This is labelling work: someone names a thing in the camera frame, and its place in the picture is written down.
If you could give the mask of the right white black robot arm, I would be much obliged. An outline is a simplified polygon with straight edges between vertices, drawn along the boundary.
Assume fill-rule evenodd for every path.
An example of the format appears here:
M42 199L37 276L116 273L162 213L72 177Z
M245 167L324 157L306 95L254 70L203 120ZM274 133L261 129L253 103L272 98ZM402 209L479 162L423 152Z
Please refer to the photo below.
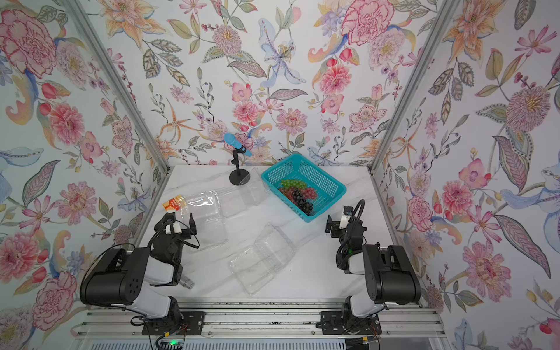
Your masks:
M403 246L367 244L361 219L364 201L344 207L341 219L327 218L325 232L340 244L335 264L347 275L364 277L365 289L348 296L339 311L321 312L316 328L323 335L381 335L379 314L390 303L417 304L421 287Z

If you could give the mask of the clear clamshell container front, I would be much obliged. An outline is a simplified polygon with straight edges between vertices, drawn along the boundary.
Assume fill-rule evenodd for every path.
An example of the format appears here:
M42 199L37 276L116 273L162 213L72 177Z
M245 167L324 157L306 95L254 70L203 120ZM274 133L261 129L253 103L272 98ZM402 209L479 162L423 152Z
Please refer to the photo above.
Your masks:
M253 245L233 257L228 268L242 290L254 296L289 265L296 252L287 235L268 223Z

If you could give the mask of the teal plastic mesh basket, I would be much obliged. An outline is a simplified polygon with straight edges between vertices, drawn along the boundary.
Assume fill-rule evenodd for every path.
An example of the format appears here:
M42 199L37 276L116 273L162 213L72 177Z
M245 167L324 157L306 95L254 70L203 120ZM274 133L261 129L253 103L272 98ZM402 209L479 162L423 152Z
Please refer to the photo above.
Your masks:
M347 191L345 185L301 155L291 155L271 166L261 179L306 223L326 212Z

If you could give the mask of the red grape bunch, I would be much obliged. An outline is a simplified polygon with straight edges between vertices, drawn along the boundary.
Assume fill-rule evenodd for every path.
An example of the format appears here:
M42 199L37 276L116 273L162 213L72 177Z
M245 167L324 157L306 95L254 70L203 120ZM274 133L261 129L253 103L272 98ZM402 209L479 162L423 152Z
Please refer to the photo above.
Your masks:
M279 188L279 192L293 203L300 201L314 201L318 198L318 194L313 188Z

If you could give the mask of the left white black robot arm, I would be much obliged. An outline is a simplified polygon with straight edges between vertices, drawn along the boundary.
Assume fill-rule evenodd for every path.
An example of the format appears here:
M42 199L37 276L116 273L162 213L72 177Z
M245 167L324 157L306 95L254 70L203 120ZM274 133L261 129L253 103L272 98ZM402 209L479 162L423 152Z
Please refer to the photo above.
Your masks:
M204 312L184 312L175 297L156 292L158 287L194 286L182 266L182 250L197 237L195 220L182 223L168 212L154 227L146 247L116 244L103 252L85 273L80 300L88 306L112 307L134 313L131 324L143 335L201 335Z

